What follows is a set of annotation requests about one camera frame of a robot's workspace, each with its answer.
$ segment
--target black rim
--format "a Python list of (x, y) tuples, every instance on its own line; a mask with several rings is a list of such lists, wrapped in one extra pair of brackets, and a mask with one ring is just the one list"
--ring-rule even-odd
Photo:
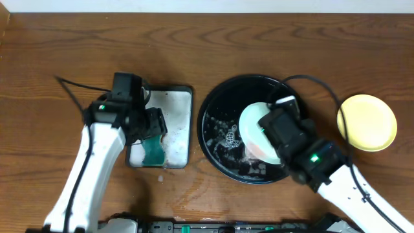
[[(225, 174), (226, 176), (228, 176), (229, 178), (232, 178), (236, 181), (242, 182), (242, 183), (248, 183), (248, 184), (268, 184), (268, 183), (273, 183), (276, 181), (280, 181), (284, 178), (286, 178), (288, 176), (287, 173), (285, 173), (285, 175), (279, 176), (279, 177), (275, 177), (274, 179), (263, 179), (263, 180), (258, 180), (258, 179), (249, 179), (249, 178), (242, 178), (242, 177), (238, 177), (235, 174), (233, 174), (232, 172), (228, 171), (219, 161), (216, 160), (216, 158), (214, 158), (214, 156), (212, 156), (212, 154), (209, 152), (206, 143), (204, 141), (204, 137), (203, 137), (203, 133), (202, 133), (202, 123), (204, 120), (204, 116), (206, 113), (206, 110), (210, 104), (210, 102), (212, 101), (212, 99), (215, 97), (215, 95), (219, 92), (221, 92), (221, 90), (223, 89), (224, 86), (227, 86), (228, 84), (234, 82), (235, 80), (241, 81), (242, 80), (249, 80), (249, 79), (262, 79), (262, 80), (267, 80), (270, 83), (279, 83), (279, 81), (275, 78), (269, 77), (269, 76), (265, 76), (265, 75), (261, 75), (261, 74), (244, 74), (244, 75), (240, 75), (240, 76), (236, 76), (233, 78), (230, 78), (229, 80), (224, 81), (223, 83), (220, 83), (217, 87), (215, 87), (206, 97), (206, 99), (204, 100), (204, 102), (201, 105), (201, 108), (199, 110), (199, 115), (197, 117), (197, 138), (199, 139), (199, 144), (201, 146), (201, 150), (204, 153), (204, 155), (207, 157), (207, 159), (213, 164), (213, 166), (215, 166), (221, 173)], [(301, 109), (301, 115), (303, 117), (307, 117), (307, 110), (305, 107), (305, 104), (303, 103), (303, 101), (301, 101), (300, 97), (298, 96), (298, 94), (289, 86), (283, 84), (283, 86), (285, 88), (287, 88), (293, 95), (295, 95), (296, 99), (298, 100), (298, 104), (300, 105), (300, 109)]]

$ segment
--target yellow bowl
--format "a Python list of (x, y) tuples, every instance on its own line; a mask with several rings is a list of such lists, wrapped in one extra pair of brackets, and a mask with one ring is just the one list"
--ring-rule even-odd
[[(349, 143), (364, 151), (387, 148), (397, 135), (397, 120), (386, 103), (368, 94), (358, 94), (342, 104), (347, 123)], [(336, 117), (339, 130), (345, 138), (342, 114)]]

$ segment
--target green light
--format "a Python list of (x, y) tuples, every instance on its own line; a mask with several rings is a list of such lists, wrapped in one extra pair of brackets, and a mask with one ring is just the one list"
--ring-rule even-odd
[(316, 162), (319, 160), (319, 157), (317, 156), (317, 154), (313, 154), (312, 157), (310, 158), (310, 161), (312, 162)]

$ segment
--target white wall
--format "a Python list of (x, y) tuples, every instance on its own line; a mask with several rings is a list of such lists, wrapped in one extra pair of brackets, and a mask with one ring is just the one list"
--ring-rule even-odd
[(414, 0), (0, 0), (10, 12), (414, 13)]

